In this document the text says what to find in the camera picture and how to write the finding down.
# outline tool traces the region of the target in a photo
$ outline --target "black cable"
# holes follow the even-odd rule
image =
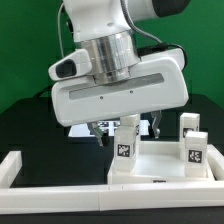
[[[42,89],[40,92],[36,93],[33,97],[34,98],[39,98],[41,97],[44,93],[50,92],[52,90],[53,85],[49,85],[46,88]]]
[[[185,51],[185,49],[178,44],[167,44],[167,46],[168,46],[168,48],[179,48],[182,50],[182,52],[184,54],[184,61],[185,61],[184,68],[186,68],[186,66],[188,65],[188,56],[187,56],[187,52]]]
[[[128,12],[128,9],[127,9],[127,6],[126,6],[126,3],[125,3],[125,0],[120,0],[121,1],[121,8],[122,8],[122,11],[123,11],[123,14],[124,14],[124,18],[127,22],[127,24],[138,34],[144,36],[144,37],[147,37],[147,38],[150,38],[154,41],[156,41],[157,43],[162,43],[162,41],[158,38],[158,37],[155,37],[153,36],[152,34],[150,33],[147,33],[141,29],[139,29],[138,27],[136,27],[129,15],[129,12]]]

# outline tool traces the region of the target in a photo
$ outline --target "white block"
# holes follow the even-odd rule
[[[183,113],[180,117],[180,159],[185,160],[185,136],[188,131],[199,131],[200,114]]]
[[[186,177],[206,177],[208,133],[189,131],[185,138]]]
[[[185,138],[185,148],[206,149],[208,143],[207,132],[189,131]]]
[[[141,141],[141,134],[140,134],[140,123],[141,123],[141,115],[135,114],[130,116],[125,116],[120,118],[121,126],[129,126],[136,128],[136,156],[139,156],[139,145]]]
[[[120,126],[114,137],[114,168],[131,172],[136,162],[136,128]]]
[[[140,123],[140,114],[120,118],[121,126],[137,127]]]

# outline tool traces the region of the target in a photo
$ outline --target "green wall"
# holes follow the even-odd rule
[[[1,0],[0,113],[51,83],[48,67],[60,58],[56,29],[60,2]],[[223,0],[192,0],[181,15],[137,25],[165,42],[182,45],[189,56],[184,71],[189,92],[204,94],[224,108],[223,15]],[[62,30],[69,53],[72,38],[66,26]],[[138,46],[151,43],[137,40]]]

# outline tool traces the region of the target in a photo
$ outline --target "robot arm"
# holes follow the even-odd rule
[[[156,111],[183,106],[188,100],[181,72],[184,55],[174,49],[139,56],[130,16],[137,21],[172,15],[189,2],[64,0],[77,50],[49,69],[58,81],[52,98],[59,123],[71,126],[154,112],[158,137]]]

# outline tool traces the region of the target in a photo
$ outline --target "white base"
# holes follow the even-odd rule
[[[207,161],[205,178],[185,176],[185,162],[180,159],[179,144],[176,142],[141,142],[139,148],[132,172],[117,172],[112,162],[108,184],[214,181]]]
[[[164,143],[156,142],[155,154],[157,147],[161,148],[161,144]],[[3,179],[10,170],[14,170],[11,174],[15,176],[20,167],[20,159],[18,153],[7,157],[7,163],[17,164],[14,166],[17,168],[12,169],[13,166],[8,166],[3,172],[5,168],[0,166],[0,173],[4,173]],[[212,145],[208,147],[208,161],[215,177],[224,180],[224,157]],[[224,206],[224,181],[20,189],[1,187],[3,186],[0,186],[0,214]]]

